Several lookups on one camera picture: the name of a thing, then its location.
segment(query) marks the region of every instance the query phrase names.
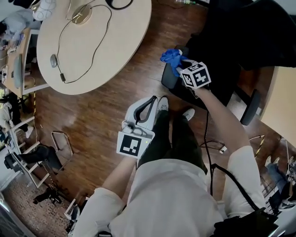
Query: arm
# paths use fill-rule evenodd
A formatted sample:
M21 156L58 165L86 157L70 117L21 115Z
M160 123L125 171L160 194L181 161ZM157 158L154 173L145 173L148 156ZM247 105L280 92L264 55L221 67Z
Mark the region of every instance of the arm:
M95 190L79 216L73 237L92 237L97 236L100 231L110 231L109 223L125 206L121 198L136 161L135 158L124 157L107 177L102 187Z
M102 187L116 193L120 198L123 197L131 173L134 170L137 159L125 156L119 165L107 177Z
M228 171L244 187L259 207L265 206L261 192L260 174L248 136L239 120L210 91L197 89L196 95L204 102L231 155ZM245 216L253 212L236 184L226 175L223 192L225 212L229 217Z
M210 91L199 88L196 95L203 101L230 153L249 146L249 138L239 120Z

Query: desk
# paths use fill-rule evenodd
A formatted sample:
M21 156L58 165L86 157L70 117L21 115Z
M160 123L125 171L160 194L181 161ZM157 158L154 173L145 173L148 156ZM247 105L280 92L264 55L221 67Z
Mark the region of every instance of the desk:
M115 7L124 6L130 0L115 0ZM69 16L75 9L89 0L73 1ZM93 66L76 82L65 84L61 81L58 67L52 68L50 56L57 54L58 41L63 27L67 24L66 12L69 1L57 1L53 15L40 28L37 42L37 60L43 78L56 91L63 94L82 94L103 85L114 77L131 59L139 47L148 28L151 15L151 0L135 0L128 8L112 10L109 30L99 46ZM91 6L104 4L96 0ZM91 65L95 48L101 41L110 12L104 7L92 10L90 19L83 25L70 23L61 37L59 65L66 81L74 81Z
M48 84L41 84L34 86L32 88L25 88L25 66L26 66L26 59L27 59L27 52L29 48L29 42L32 34L38 34L39 31L37 30L31 30L29 28L26 28L23 30L23 34L25 35L25 38L20 43L19 47L16 51L13 53L10 53L7 57L7 65L8 65L8 73L7 78L4 80L3 85L11 90L13 93L15 93L18 97L22 97L24 94L31 93L33 91L37 91L46 87L49 87ZM14 71L14 60L19 55L22 54L22 75L23 75L23 85L19 88L16 88L14 86L14 79L12 78L12 72Z
M261 121L296 147L296 69L275 67Z

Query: black chair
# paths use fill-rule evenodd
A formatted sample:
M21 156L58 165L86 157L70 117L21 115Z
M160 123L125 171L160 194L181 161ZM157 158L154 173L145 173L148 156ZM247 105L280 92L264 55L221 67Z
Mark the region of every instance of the black chair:
M296 67L296 24L273 0L211 0L202 32L192 34L185 47L177 48L189 59L207 65L210 90L225 106L236 92L247 105L240 121L248 125L260 104L260 94L254 90L250 97L237 87L241 67ZM206 109L168 64L161 82L174 95Z

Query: wooden floor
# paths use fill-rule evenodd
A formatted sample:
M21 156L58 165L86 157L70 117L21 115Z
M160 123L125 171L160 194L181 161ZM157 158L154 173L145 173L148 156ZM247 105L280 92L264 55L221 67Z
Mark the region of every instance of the wooden floor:
M166 49L174 48L177 44L186 44L191 33L200 32L206 16L207 8L202 6L185 6L175 10L152 0L152 15L146 36L135 55L113 79L100 88L81 95L64 95L51 88L36 93L38 139L43 144L53 145L50 133L60 130L68 134L74 149L71 162L54 177L69 200L91 195L121 161L122 156L116 153L117 133L121 130L121 122L132 103L146 96L167 95L172 114L188 105L162 86L160 81L165 65L159 58ZM242 72L239 85L249 94L256 87L265 97L272 72L272 68ZM190 126L198 142L202 143L206 111L197 107L195 109L196 115L190 121ZM246 131L249 137L265 135L265 142L257 158L265 179L264 163L268 155L271 154L273 159L280 156L279 166L284 169L286 149L284 141L279 141L280 136L257 118L246 127ZM211 120L208 139L221 140ZM254 151L260 142L260 139L252 140ZM290 154L295 152L294 148L289 151ZM221 155L217 150L211 149L210 153L213 163L227 166L228 152ZM208 165L205 150L203 159ZM221 199L224 180L224 175L215 171L216 200Z

